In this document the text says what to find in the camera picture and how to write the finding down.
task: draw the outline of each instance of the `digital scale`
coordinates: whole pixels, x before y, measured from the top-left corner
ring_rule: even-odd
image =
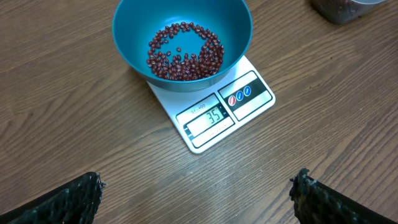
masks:
[[[222,80],[204,90],[177,93],[149,86],[195,154],[203,153],[275,103],[275,95],[245,56]]]

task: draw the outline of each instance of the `pile of beans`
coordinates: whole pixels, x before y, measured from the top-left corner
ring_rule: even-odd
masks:
[[[206,43],[201,47],[199,56],[195,54],[189,55],[174,55],[171,52],[163,53],[156,49],[160,49],[161,45],[167,44],[169,40],[173,39],[180,31],[190,32],[194,31]],[[150,50],[148,51],[149,59],[147,59],[148,66],[152,69],[152,73],[159,78],[176,81],[198,80],[201,78],[210,77],[219,72],[223,63],[224,45],[218,36],[209,29],[203,28],[200,25],[194,25],[193,22],[181,24],[172,24],[171,27],[166,26],[164,30],[156,33],[155,37],[149,42]]]

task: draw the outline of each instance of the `brown wooden surface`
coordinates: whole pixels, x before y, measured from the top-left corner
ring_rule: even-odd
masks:
[[[248,0],[277,103],[200,156],[114,47],[118,1],[0,1],[0,213],[87,171],[95,223],[297,223],[299,169],[398,221],[398,1],[334,26]]]

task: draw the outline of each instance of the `container with dark contents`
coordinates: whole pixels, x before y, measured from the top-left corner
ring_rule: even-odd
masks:
[[[349,22],[385,0],[312,0],[314,7],[335,24]]]
[[[179,32],[194,31],[198,34],[198,38],[207,40],[206,43],[198,49],[199,56],[194,53],[184,53],[181,55],[172,55],[170,51],[162,53],[155,52],[160,49],[161,45],[167,44]],[[152,69],[152,73],[159,78],[176,81],[199,80],[201,78],[210,77],[220,71],[223,63],[223,55],[225,54],[224,45],[218,39],[218,36],[209,29],[205,29],[193,22],[182,22],[181,24],[172,24],[170,27],[165,26],[164,30],[159,30],[152,41],[149,42],[150,50],[148,51],[149,59],[146,60],[148,67]]]

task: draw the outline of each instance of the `bowl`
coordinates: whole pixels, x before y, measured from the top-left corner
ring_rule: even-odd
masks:
[[[181,22],[194,22],[218,35],[225,54],[217,74],[199,80],[174,81],[151,72],[146,62],[149,42],[165,26]],[[123,59],[148,82],[170,91],[191,92],[212,86],[227,74],[247,51],[252,28],[250,10],[243,0],[122,0],[114,14],[113,39]],[[173,39],[167,39],[169,43],[161,45],[160,50],[171,51],[170,57],[184,53],[198,55],[206,42],[192,30],[180,31]]]

